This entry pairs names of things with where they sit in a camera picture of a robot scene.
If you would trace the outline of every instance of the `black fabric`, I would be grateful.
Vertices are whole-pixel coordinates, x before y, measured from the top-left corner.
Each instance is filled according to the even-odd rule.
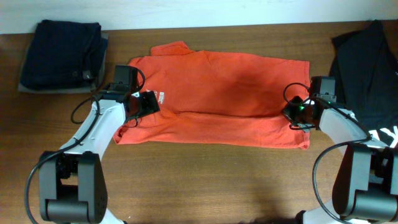
[[[337,53],[330,76],[336,79],[337,101],[345,103],[360,123],[394,147],[398,135],[398,63],[381,22],[336,37],[333,45]]]
[[[108,41],[98,23],[44,20],[26,55],[21,84],[33,90],[90,86],[103,62]],[[83,76],[90,71],[91,78]]]

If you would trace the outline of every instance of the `red cloth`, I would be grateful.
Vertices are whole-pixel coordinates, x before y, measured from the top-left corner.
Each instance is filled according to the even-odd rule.
[[[309,62],[243,53],[190,50],[184,42],[153,47],[151,56],[134,58],[143,90],[157,94],[158,113],[136,128],[121,127],[118,144],[146,141],[224,143],[240,146],[308,148],[309,134],[289,129],[281,115],[284,88],[310,85]],[[291,86],[287,98],[308,96]]]

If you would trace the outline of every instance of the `white wall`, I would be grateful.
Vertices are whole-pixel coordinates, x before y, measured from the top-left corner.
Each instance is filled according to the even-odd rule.
[[[0,34],[42,19],[103,30],[397,19],[398,0],[0,0]]]

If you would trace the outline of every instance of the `white backdrop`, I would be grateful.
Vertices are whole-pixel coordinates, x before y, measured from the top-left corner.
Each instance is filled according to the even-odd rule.
[[[103,30],[397,19],[398,0],[0,0],[0,34],[42,19]]]

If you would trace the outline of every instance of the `table surface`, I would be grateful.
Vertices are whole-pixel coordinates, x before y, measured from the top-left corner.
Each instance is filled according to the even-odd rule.
[[[331,38],[370,22],[281,24],[192,29],[113,30],[106,53],[106,81],[114,66],[149,55],[151,47],[183,40],[193,50],[247,52],[310,61],[310,75],[328,75],[335,51]],[[398,54],[398,22],[384,22],[390,48]],[[69,120],[88,95],[33,95],[16,90],[32,34],[0,35],[0,223],[29,223],[24,210],[26,178],[41,153],[58,149],[78,129]],[[89,105],[77,116],[86,116]],[[128,223],[238,223],[294,217],[318,206],[312,166],[332,142],[311,131],[311,145],[265,149],[223,144],[113,141],[102,165],[108,207]],[[326,201],[341,162],[338,151],[321,162],[320,195]],[[39,215],[37,176],[30,203]]]

